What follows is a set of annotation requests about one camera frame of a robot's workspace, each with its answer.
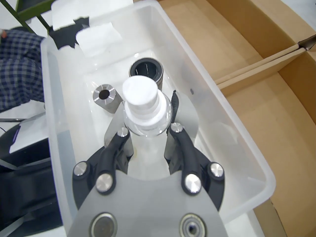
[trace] metal screw head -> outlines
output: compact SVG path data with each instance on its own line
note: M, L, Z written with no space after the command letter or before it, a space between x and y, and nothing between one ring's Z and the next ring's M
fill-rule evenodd
M96 189L99 193L105 193L113 184L113 177L110 174L102 174L96 181Z
M181 237L205 237L204 222L196 214L186 214L180 222L180 235Z
M87 171L87 167L88 167L88 165L84 161L76 164L76 166L74 168L74 175L75 176L82 176Z
M224 174L224 169L220 164L213 163L213 164L211 164L211 172L216 177L221 177Z
M122 127L118 130L117 135L121 138L124 138L128 135L128 129L126 127Z
M172 123L171 130L176 133L180 133L183 130L183 126L180 123Z
M114 237L117 233L117 222L110 213L97 216L91 225L92 237Z
M201 191L201 180L194 174L188 174L185 177L184 184L190 193L198 193Z

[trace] hole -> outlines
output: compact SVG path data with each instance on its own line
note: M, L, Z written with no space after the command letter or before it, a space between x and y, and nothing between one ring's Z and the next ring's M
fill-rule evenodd
M145 61L138 64L138 66L135 68L134 75L141 75L154 79L157 75L157 72L158 68L154 63Z
M192 235L192 236L195 236L195 234L197 233L197 228L195 225L190 225L189 226L189 233Z
M99 93L100 99L107 99L110 96L110 92L107 89L101 90Z

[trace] gray gripper base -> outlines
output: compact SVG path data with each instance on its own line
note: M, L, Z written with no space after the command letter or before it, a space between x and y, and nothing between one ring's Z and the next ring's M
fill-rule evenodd
M211 199L202 188L189 196L181 188L181 172L156 181L141 181L116 171L117 184L108 196L94 187L83 202L68 237L90 236L90 224L99 214L107 212L117 220L117 237L176 237L187 213L200 216L207 236L228 237Z

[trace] cardboard divider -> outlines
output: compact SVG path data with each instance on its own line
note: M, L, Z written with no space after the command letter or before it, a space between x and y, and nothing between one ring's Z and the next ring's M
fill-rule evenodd
M248 72L245 72L230 80L218 84L218 87L225 96L228 96L242 88L250 86L260 80L263 80L266 77L269 77L277 73L279 70L281 70L283 67L285 67L287 64L292 62L294 59L296 59L300 54L304 52L306 52L306 50L304 48L300 48L276 60L272 60L266 64L262 64L257 68L254 68Z
M268 62L270 62L272 60L278 59L278 58L280 58L280 57L282 57L282 56L284 56L284 55L286 55L288 53L291 53L291 52L297 50L297 49L299 49L299 45L298 44L293 45L292 47L289 47L288 49L285 49L285 50L283 50L281 52L273 54L272 56L267 57L267 58L265 58L265 59L263 59L261 61L258 61L258 62L254 63L254 64L251 64L250 66L247 66L245 68L239 69L239 70L237 70L237 71L235 71L235 72L233 72L231 74L228 74L228 75L226 75L226 76L224 76L224 77L222 77L222 78L220 78L218 80L215 80L215 83L217 85L221 84L221 83L223 83L225 81L228 81L228 80L230 80L232 78L235 78L235 77L237 77L237 76L239 76L241 74L244 74L244 73L246 73L246 72L248 72L250 70L253 70L253 69L257 68L257 67L260 67L260 66L262 66L262 65L264 65L264 64L266 64L266 63L268 63Z

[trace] plaid shirt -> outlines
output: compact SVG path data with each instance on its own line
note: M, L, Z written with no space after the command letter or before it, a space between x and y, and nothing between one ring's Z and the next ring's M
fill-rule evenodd
M43 37L8 30L0 43L0 112L29 102L44 102L40 44Z

